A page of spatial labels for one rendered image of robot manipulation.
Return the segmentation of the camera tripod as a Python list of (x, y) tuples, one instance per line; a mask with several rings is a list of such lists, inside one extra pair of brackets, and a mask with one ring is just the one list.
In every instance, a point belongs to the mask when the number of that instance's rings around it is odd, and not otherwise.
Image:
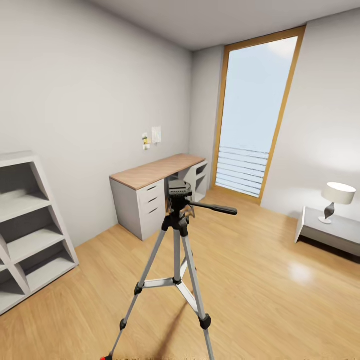
[[(134, 298), (132, 300), (132, 303), (128, 309), (126, 317), (122, 319), (119, 324), (120, 333), (116, 339), (112, 352), (109, 354), (110, 356), (113, 356), (114, 354), (114, 351), (117, 347), (120, 337), (127, 326), (127, 321), (137, 301), (137, 298), (139, 294), (143, 291), (143, 289), (176, 286), (179, 289), (179, 291), (182, 293), (184, 298), (187, 300), (189, 305), (192, 307), (195, 314), (198, 316), (200, 326), (203, 328), (209, 360), (215, 360), (211, 339), (209, 335), (209, 330), (208, 330), (209, 327), (211, 326), (212, 320), (210, 315), (208, 313), (205, 313), (205, 308), (204, 308), (199, 281), (197, 277), (197, 269), (195, 267), (193, 251), (191, 250), (190, 240), (188, 236), (187, 227), (190, 224), (190, 219), (188, 215), (185, 217), (185, 213), (182, 212), (181, 210), (183, 210), (185, 206), (191, 205), (191, 206), (211, 209), (215, 212), (229, 214), (232, 216), (236, 216), (238, 214), (238, 210), (233, 207), (189, 201), (187, 197), (191, 197), (193, 195), (193, 191), (192, 190), (188, 191), (186, 184), (187, 184), (186, 181), (178, 180), (178, 179), (168, 182), (168, 195), (169, 195), (168, 200), (170, 201), (170, 214), (164, 218), (164, 222), (161, 225), (158, 238), (155, 242), (153, 250), (151, 251), (151, 255), (148, 259), (148, 262), (143, 271), (141, 279), (135, 287)], [(158, 253), (158, 250), (162, 244), (164, 236), (166, 235), (166, 232), (168, 231), (169, 227), (173, 228), (174, 277), (146, 280), (148, 273), (151, 269), (151, 266), (154, 262), (154, 259), (156, 257), (156, 254)], [(185, 251), (185, 258), (182, 264), (181, 264), (181, 238)], [(187, 267), (190, 273), (194, 296), (182, 281), (185, 272), (187, 270)]]

